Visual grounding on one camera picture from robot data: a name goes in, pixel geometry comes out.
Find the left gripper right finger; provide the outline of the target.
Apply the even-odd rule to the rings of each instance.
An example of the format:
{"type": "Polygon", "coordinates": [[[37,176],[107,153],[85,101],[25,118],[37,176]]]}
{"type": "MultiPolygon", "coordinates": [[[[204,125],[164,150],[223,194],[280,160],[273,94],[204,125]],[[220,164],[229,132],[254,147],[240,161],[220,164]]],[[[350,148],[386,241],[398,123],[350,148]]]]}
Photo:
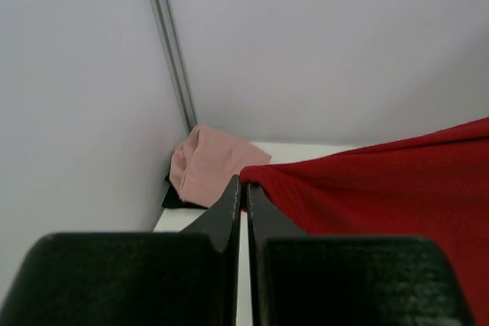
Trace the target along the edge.
{"type": "Polygon", "coordinates": [[[247,185],[256,325],[473,325],[453,268],[416,236],[313,236],[247,185]]]}

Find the dark red t-shirt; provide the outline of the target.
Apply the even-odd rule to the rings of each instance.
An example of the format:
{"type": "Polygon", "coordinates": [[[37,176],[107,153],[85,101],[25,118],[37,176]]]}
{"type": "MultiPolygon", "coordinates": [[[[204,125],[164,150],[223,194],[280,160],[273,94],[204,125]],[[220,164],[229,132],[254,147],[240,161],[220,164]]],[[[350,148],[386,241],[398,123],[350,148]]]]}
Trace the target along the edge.
{"type": "Polygon", "coordinates": [[[417,234],[455,268],[488,323],[488,121],[297,163],[249,166],[243,183],[310,234],[417,234]]]}

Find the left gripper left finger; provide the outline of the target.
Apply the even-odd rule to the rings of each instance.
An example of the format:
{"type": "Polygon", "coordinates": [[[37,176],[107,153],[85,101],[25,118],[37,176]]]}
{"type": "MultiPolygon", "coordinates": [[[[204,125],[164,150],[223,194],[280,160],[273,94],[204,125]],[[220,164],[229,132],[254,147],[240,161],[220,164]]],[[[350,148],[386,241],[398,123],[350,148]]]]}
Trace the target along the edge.
{"type": "Polygon", "coordinates": [[[56,233],[28,252],[3,325],[233,325],[241,184],[178,232],[56,233]]]}

